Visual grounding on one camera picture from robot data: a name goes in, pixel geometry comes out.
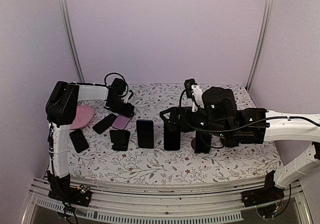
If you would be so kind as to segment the blue phone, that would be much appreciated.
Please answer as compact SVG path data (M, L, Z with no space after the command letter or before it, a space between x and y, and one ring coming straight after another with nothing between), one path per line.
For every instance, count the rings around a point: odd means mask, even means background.
M179 129L170 131L164 127L163 147L165 151L179 151L181 147L181 132Z
M136 121L137 143L141 149L154 148L154 122L153 120Z

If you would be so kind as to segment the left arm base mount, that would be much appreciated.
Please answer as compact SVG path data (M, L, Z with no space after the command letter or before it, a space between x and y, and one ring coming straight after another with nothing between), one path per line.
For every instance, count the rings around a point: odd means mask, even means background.
M88 207L91 202L92 192L85 186L71 187L71 176L58 177L47 171L47 179L50 184L48 197L54 200Z

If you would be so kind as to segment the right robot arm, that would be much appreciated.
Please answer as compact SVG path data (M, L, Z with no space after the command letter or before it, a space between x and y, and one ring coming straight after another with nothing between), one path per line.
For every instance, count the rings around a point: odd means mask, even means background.
M223 146L262 144L294 140L311 144L289 164L265 177L258 197L269 202L293 181L320 165L319 114L288 114L263 108L238 110L233 91L211 87L201 92L198 85L186 87L182 94L192 99L192 107L172 107L160 112L164 126L171 132L195 131L198 136L220 137Z

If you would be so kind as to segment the teal phone dark screen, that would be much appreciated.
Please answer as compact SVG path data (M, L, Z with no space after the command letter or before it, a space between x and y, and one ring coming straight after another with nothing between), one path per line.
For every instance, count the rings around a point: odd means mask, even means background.
M211 151L212 136L203 132L195 132L194 152L208 154Z

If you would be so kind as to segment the dark round base stand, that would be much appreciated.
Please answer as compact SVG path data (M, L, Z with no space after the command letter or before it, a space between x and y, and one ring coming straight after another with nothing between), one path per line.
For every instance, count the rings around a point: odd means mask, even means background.
M196 139L193 138L192 141L191 141L191 147L192 147L193 149L195 149L195 146L196 146Z

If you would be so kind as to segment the pink phone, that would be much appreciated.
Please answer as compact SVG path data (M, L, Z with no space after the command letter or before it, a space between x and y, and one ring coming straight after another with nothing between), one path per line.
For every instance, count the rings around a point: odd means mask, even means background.
M127 127L130 120L131 118L129 117L118 115L111 126L117 130L124 130Z

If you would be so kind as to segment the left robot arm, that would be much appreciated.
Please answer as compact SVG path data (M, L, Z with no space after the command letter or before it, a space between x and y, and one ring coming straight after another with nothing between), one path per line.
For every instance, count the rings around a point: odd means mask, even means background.
M105 101L107 110L126 117L134 116L134 106L128 103L133 93L119 73L105 76L104 84L58 81L47 101L49 123L50 173L58 178L68 176L68 136L81 101Z

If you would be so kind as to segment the black folding phone stand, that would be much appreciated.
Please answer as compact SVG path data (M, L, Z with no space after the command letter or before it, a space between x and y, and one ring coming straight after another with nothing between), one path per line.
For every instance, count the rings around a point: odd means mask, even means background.
M112 142L112 150L127 151L130 139L130 131L128 130L110 130L110 140Z

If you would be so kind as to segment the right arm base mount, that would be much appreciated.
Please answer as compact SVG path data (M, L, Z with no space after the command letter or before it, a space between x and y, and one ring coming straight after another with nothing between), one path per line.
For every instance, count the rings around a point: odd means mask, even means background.
M241 201L245 207L279 201L278 204L256 209L258 215L265 220L274 219L275 217L280 216L288 208L292 197L292 187L291 184L289 184L288 200L286 205L283 206L285 190L276 187L274 176L275 171L269 172L265 176L264 186L262 188L248 190L241 193Z

